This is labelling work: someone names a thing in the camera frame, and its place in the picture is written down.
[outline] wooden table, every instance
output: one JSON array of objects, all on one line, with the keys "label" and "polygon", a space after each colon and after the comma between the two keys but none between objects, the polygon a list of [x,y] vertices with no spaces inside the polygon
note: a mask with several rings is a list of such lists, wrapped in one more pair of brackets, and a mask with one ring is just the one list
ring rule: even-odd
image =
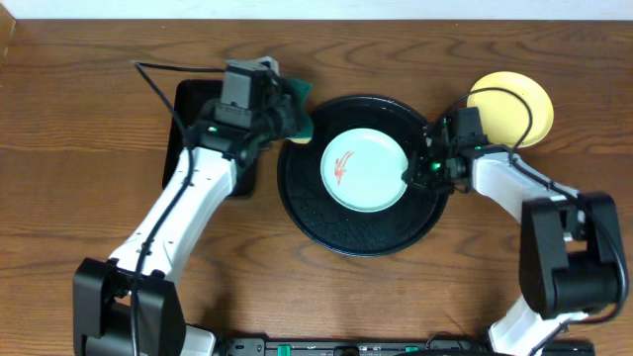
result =
[{"label": "wooden table", "polygon": [[[131,59],[219,66],[275,57],[313,82],[309,106],[357,93],[429,118],[481,76],[524,73],[550,94],[549,135],[521,154],[618,204],[633,254],[633,26],[578,22],[22,21],[0,74],[0,353],[71,353],[71,281],[105,260],[160,194],[169,115]],[[173,98],[178,73],[152,72]],[[189,322],[271,337],[476,334],[519,296],[517,224],[476,195],[451,197],[421,243],[353,258],[311,242],[276,186],[224,202],[180,285]],[[633,310],[574,327],[601,356],[633,353]]]}]

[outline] yellow plate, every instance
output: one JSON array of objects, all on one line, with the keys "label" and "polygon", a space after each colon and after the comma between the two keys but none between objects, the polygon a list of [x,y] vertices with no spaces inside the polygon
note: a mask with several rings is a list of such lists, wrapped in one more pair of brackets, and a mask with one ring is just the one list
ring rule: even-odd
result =
[{"label": "yellow plate", "polygon": [[[520,95],[532,111],[532,129],[519,147],[532,145],[547,135],[554,123],[554,107],[550,97],[540,85],[525,75],[497,72],[480,79],[471,91],[487,87],[500,87]],[[468,98],[468,107],[478,107],[484,134],[492,143],[510,147],[525,133],[528,124],[523,104],[510,94],[501,91],[477,93]]]}]

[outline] white wall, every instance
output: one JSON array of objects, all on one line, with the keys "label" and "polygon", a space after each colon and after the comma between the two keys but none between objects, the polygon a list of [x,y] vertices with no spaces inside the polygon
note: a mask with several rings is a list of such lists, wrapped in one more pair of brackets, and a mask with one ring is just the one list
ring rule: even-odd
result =
[{"label": "white wall", "polygon": [[0,0],[17,19],[633,20],[633,0]]}]

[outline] green indicator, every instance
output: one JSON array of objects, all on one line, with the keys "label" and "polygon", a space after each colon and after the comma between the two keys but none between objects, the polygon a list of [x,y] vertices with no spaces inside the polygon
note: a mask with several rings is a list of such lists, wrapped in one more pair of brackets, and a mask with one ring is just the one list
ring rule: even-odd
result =
[{"label": "green indicator", "polygon": [[277,347],[277,356],[290,356],[290,345],[279,345]]}]

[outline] red scribble on plate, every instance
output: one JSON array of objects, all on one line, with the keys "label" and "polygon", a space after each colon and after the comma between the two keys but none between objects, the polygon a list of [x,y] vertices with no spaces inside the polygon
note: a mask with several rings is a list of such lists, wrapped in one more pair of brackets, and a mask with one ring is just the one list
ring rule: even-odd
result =
[{"label": "red scribble on plate", "polygon": [[351,157],[352,154],[354,154],[354,151],[347,151],[345,152],[345,154],[343,154],[343,156],[340,159],[336,158],[336,167],[334,168],[334,175],[336,176],[338,180],[338,185],[340,185],[340,180],[343,179],[343,174],[347,172],[347,169],[345,169],[345,164],[347,164],[347,160],[349,160],[349,157]]}]

